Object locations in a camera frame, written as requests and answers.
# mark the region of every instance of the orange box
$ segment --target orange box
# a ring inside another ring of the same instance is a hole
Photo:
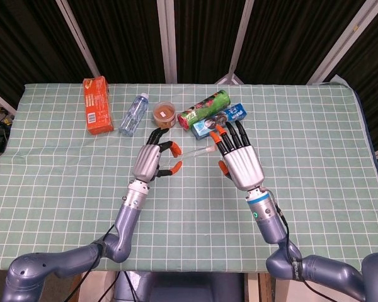
[[[112,116],[108,103],[108,83],[105,77],[84,79],[83,86],[87,130],[93,135],[112,131]]]

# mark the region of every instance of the blue box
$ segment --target blue box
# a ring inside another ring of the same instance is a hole
[[[211,118],[198,121],[197,123],[193,124],[191,130],[196,139],[201,140],[202,138],[209,136],[211,131],[215,130],[216,124],[219,124],[221,127],[225,127],[227,121],[240,121],[245,116],[246,111],[244,107],[242,104],[237,104],[218,112]]]

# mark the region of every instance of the black wire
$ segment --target black wire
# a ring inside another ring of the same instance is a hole
[[[130,278],[129,278],[129,275],[128,275],[126,272],[123,272],[123,273],[125,274],[125,277],[126,277],[126,279],[127,279],[127,282],[128,282],[128,284],[129,284],[129,287],[130,287],[130,291],[132,292],[133,301],[134,301],[134,302],[137,302],[137,301],[136,301],[136,298],[137,298],[138,301],[140,301],[139,297],[137,296],[136,291],[134,290],[134,287],[133,287],[132,281],[131,281]]]
[[[105,240],[106,236],[108,236],[108,234],[111,232],[112,228],[114,227],[115,225],[112,225],[109,230],[105,233],[104,237],[102,240]],[[92,271],[92,269],[94,268],[96,262],[98,261],[98,259],[101,257],[101,253],[100,251],[98,251],[98,255],[96,256],[95,258],[95,261],[93,262],[93,264],[91,265],[91,267],[88,269],[88,271],[85,273],[85,275],[83,276],[83,278],[80,280],[80,282],[78,282],[77,286],[73,289],[73,291],[71,292],[71,294],[64,300],[64,302],[68,302],[70,301],[70,299],[74,296],[74,294],[77,292],[77,290],[81,287],[82,283],[84,282],[84,280],[88,277],[88,274]]]
[[[289,224],[287,223],[287,220],[285,219],[282,210],[278,207],[278,204],[275,201],[275,197],[274,197],[273,193],[270,190],[267,190],[267,191],[272,195],[273,203],[275,204],[276,211],[277,211],[278,215],[280,216],[280,218],[282,219],[283,224],[284,224],[286,231],[287,231],[287,234],[285,235],[285,246],[286,246],[286,250],[287,250],[288,262],[292,267],[292,258],[290,256],[290,228],[289,228]],[[313,293],[316,293],[318,296],[321,296],[322,298],[325,298],[325,299],[327,299],[331,302],[337,302],[336,300],[334,300],[334,299],[328,297],[327,295],[320,293],[319,291],[310,287],[310,285],[305,280],[302,280],[302,282],[307,286],[307,288],[309,288]]]
[[[115,285],[117,279],[119,278],[120,272],[117,273],[115,280],[113,280],[112,284],[109,286],[109,288],[102,294],[101,298],[97,302],[101,302],[102,299],[106,296],[106,294],[111,290],[112,286]]]

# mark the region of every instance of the green grid tablecloth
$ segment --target green grid tablecloth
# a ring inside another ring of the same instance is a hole
[[[155,128],[152,109],[177,111],[225,89],[248,112],[248,130],[303,255],[360,261],[378,252],[378,175],[353,91],[345,86],[110,85],[114,125],[136,95],[149,111],[134,138],[86,131],[79,84],[30,84],[0,157],[0,269],[29,252],[61,252],[100,237],[114,221],[131,166]],[[164,138],[196,141],[176,125]],[[266,244],[244,200],[222,176],[218,152],[188,160],[151,184],[129,259],[98,269],[265,271]]]

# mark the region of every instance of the green cylindrical container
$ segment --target green cylindrical container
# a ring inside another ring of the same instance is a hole
[[[178,114],[179,124],[185,130],[189,130],[192,125],[204,118],[215,115],[230,104],[228,93],[224,90],[216,92],[207,99],[190,107],[184,112]]]

